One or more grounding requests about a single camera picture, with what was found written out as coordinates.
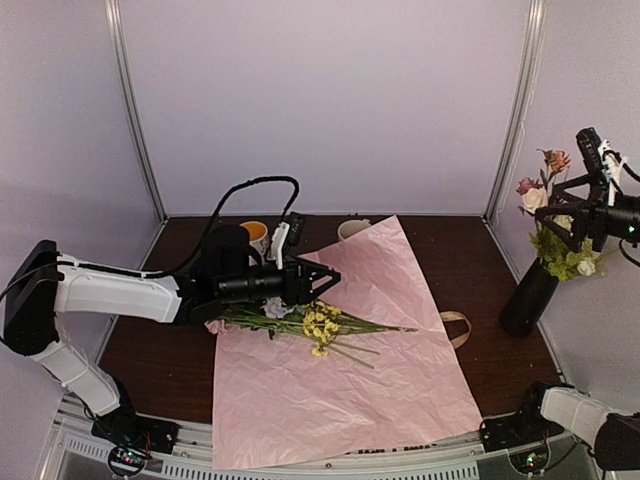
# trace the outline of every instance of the orange flower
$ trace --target orange flower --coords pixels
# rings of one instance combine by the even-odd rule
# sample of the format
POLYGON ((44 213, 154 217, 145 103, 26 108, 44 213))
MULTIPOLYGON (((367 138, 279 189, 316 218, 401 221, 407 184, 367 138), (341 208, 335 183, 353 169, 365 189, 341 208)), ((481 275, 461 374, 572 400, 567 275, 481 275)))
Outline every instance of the orange flower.
POLYGON ((553 173, 564 172, 569 168, 571 160, 569 160, 569 155, 565 152, 548 150, 544 153, 544 160, 553 173))

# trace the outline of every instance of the pink rose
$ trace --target pink rose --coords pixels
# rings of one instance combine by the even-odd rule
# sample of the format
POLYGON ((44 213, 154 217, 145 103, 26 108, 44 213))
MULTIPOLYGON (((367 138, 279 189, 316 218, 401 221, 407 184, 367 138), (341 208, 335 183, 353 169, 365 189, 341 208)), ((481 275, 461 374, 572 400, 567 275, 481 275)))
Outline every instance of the pink rose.
POLYGON ((540 187, 542 187, 542 184, 539 183, 537 180, 532 180, 529 177, 524 177, 522 180, 518 182, 518 189, 516 190, 516 192, 518 192, 518 194, 522 196, 522 195, 525 195, 532 188, 538 189, 540 187))
POLYGON ((209 330, 209 333, 212 335, 217 335, 218 333, 227 333, 227 326, 225 325, 224 320, 210 320, 204 324, 209 330))

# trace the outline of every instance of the white flower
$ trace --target white flower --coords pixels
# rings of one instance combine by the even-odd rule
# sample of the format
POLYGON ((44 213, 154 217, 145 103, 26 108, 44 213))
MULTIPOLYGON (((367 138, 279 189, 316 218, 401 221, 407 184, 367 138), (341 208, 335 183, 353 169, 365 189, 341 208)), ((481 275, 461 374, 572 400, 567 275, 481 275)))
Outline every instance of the white flower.
POLYGON ((535 213, 538 208, 549 205, 549 197, 544 188, 531 188, 522 196, 522 206, 529 213, 535 213))
POLYGON ((285 306, 280 297, 273 297, 266 301, 262 306, 264 314, 269 318, 282 318, 287 313, 293 311, 293 308, 285 306))
POLYGON ((573 222, 573 218, 569 215, 556 215, 556 218, 554 218, 553 221, 565 230, 571 231, 571 222, 573 222))
POLYGON ((580 275, 589 277, 596 273, 596 264, 593 263, 593 260, 582 260, 578 264, 578 272, 580 272, 580 275))

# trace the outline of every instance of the green leaves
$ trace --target green leaves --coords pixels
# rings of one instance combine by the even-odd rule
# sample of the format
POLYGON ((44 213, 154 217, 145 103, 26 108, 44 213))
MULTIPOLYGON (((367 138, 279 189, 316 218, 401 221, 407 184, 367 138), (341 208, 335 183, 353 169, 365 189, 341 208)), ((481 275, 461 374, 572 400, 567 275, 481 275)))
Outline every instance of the green leaves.
POLYGON ((599 268, 600 259, 593 252, 592 241, 583 242, 582 251, 575 253, 569 250, 565 243, 546 227, 538 227, 535 234, 529 234, 529 240, 535 247, 542 266, 561 282, 568 282, 580 276, 578 265, 583 260, 591 260, 599 268))

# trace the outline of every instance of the tan ribbon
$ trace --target tan ribbon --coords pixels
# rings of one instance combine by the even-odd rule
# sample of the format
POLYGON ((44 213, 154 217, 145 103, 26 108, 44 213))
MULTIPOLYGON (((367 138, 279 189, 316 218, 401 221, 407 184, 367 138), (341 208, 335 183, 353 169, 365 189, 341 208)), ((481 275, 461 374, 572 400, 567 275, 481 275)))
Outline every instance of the tan ribbon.
POLYGON ((467 343, 467 340, 469 340, 469 337, 471 336, 472 328, 471 328, 471 321, 466 317, 466 315, 460 312, 440 312, 440 318, 442 318, 443 323, 457 322, 459 320, 464 320, 464 322, 467 324, 467 329, 469 331, 467 333, 463 333, 459 337, 452 339, 451 345, 453 345, 453 348, 457 350, 462 345, 467 343))

